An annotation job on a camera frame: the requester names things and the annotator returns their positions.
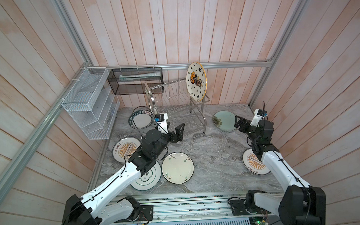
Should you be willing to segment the mint green flower plate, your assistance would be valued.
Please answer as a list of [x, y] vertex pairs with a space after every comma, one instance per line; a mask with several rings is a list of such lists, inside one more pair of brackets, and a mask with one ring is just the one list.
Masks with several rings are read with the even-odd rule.
[[235, 130], [235, 114], [229, 111], [219, 111], [213, 116], [213, 123], [223, 131]]

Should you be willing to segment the star pattern orange rim plate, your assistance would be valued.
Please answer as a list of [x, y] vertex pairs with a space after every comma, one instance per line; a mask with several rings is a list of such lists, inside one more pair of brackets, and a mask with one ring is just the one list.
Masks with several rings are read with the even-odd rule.
[[193, 100], [202, 101], [207, 92], [207, 77], [199, 62], [192, 63], [186, 73], [186, 88]]

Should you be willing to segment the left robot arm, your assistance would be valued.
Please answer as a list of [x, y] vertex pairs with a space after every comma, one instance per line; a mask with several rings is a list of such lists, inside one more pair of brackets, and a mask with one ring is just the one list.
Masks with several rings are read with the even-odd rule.
[[162, 133], [149, 130], [141, 145], [124, 166], [100, 186], [81, 197], [72, 195], [65, 204], [61, 225], [111, 225], [119, 220], [136, 221], [141, 216], [140, 204], [132, 196], [110, 205], [127, 186], [144, 176], [156, 164], [169, 143], [183, 140], [185, 124], [175, 131]]

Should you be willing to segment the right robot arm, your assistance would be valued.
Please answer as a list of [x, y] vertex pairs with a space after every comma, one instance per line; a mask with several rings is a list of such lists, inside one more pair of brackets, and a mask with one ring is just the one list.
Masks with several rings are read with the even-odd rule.
[[278, 216], [283, 225], [325, 225], [325, 192], [302, 179], [288, 165], [271, 143], [273, 125], [264, 116], [255, 115], [251, 121], [235, 116], [235, 128], [248, 136], [253, 154], [272, 172], [284, 191], [282, 199], [278, 199], [264, 191], [249, 190], [244, 201], [246, 211], [256, 214], [266, 210]]

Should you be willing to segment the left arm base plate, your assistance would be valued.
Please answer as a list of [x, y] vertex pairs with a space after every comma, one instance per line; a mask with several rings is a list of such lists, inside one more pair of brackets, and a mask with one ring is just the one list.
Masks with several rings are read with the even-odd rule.
[[116, 223], [137, 222], [137, 221], [152, 221], [154, 206], [151, 204], [141, 205], [137, 214], [131, 214], [130, 219], [118, 220]]

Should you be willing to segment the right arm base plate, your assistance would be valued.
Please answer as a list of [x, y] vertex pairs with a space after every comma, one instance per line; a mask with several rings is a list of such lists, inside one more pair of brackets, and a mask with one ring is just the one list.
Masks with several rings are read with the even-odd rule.
[[253, 215], [246, 209], [244, 199], [232, 197], [227, 200], [227, 203], [230, 205], [233, 216]]

